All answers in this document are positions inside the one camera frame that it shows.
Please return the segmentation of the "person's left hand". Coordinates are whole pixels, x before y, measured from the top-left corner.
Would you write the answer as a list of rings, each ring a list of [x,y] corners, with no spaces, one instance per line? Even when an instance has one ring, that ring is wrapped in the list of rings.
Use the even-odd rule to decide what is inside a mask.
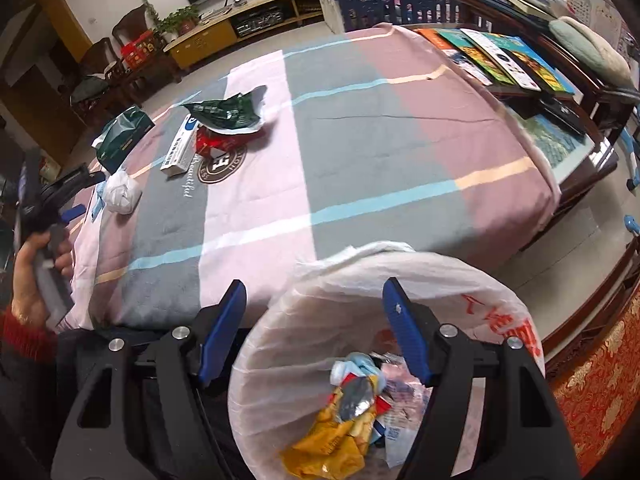
[[[49,318],[37,286],[34,261],[38,250],[48,246],[50,237],[49,232],[32,234],[18,251],[14,262],[11,314],[21,325],[33,330],[44,330]],[[74,275],[72,250],[68,232],[64,231],[62,242],[54,251],[54,267],[66,282]]]

